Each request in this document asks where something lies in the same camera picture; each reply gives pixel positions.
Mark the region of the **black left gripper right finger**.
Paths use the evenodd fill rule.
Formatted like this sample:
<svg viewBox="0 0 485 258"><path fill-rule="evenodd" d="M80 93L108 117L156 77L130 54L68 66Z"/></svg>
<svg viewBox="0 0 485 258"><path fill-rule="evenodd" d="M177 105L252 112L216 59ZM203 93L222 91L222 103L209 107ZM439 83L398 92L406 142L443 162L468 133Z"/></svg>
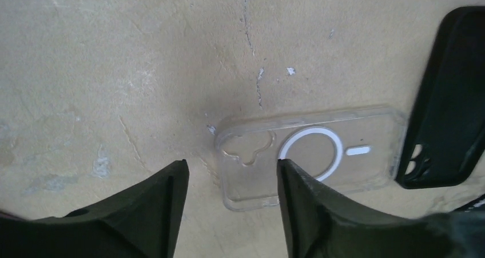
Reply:
<svg viewBox="0 0 485 258"><path fill-rule="evenodd" d="M389 215L318 182L289 159L277 162L289 257L483 257L484 212L418 219Z"/></svg>

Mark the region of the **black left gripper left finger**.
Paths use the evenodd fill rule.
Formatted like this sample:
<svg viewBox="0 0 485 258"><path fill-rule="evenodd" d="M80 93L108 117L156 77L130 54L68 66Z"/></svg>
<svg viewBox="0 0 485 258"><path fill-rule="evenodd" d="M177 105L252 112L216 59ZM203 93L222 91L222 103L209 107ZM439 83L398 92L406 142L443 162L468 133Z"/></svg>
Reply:
<svg viewBox="0 0 485 258"><path fill-rule="evenodd" d="M173 257L189 182L185 160L64 217L1 213L2 257Z"/></svg>

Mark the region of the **clear magsafe phone case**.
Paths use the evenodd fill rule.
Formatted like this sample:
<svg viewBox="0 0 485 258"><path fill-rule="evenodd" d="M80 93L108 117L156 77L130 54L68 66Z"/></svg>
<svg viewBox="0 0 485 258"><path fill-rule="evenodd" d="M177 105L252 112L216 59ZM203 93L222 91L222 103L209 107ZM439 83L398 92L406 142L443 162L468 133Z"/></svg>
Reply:
<svg viewBox="0 0 485 258"><path fill-rule="evenodd" d="M226 208L277 206L278 160L343 194L376 190L397 172L407 119L389 106L286 114L220 126L214 139Z"/></svg>

